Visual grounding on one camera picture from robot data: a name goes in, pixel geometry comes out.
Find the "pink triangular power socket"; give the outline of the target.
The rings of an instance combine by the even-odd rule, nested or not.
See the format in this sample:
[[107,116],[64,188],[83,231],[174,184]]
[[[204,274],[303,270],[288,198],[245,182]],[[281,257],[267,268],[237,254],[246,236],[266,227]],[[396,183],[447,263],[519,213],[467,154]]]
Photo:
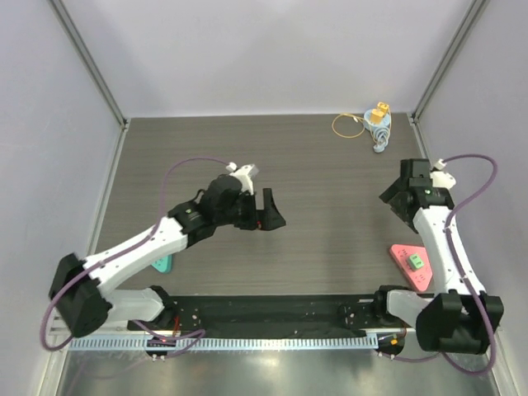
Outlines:
[[394,244],[389,248],[389,254],[415,291],[427,291],[432,280],[432,268],[424,247]]

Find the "green cube plug adapter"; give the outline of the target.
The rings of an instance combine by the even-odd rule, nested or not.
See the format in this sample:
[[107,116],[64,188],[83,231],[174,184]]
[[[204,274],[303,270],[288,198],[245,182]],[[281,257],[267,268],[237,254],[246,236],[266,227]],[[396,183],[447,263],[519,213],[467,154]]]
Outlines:
[[424,261],[418,254],[408,256],[406,262],[412,271],[419,271],[425,266]]

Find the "teal triangular power socket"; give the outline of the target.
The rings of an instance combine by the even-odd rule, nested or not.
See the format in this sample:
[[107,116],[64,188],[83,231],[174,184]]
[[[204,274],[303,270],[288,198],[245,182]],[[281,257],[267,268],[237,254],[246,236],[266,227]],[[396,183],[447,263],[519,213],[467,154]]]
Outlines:
[[156,260],[151,267],[162,274],[170,273],[172,271],[172,255]]

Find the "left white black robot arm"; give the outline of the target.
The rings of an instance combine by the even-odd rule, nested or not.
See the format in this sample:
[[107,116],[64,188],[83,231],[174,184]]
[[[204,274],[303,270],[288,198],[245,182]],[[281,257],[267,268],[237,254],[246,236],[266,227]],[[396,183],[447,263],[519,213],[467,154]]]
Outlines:
[[131,329],[170,328],[177,306],[160,286],[122,290],[120,285],[155,261],[210,238],[218,227],[272,231],[286,225],[272,191],[257,208],[250,186],[221,175],[189,201],[176,205],[158,223],[131,239],[89,257],[63,257],[49,291],[71,335],[85,337],[106,323],[126,321]]

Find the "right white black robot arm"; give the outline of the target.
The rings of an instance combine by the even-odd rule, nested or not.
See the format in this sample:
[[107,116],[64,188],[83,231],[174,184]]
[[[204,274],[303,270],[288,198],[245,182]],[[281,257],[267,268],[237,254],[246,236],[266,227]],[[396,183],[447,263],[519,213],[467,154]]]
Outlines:
[[398,178],[379,197],[420,236],[432,269],[433,296],[382,286],[372,316],[381,326],[399,319],[412,326],[424,351],[482,355],[494,347],[504,306],[500,297],[488,294],[469,262],[455,218],[462,206],[451,197],[455,179],[445,165],[443,160],[404,159]]

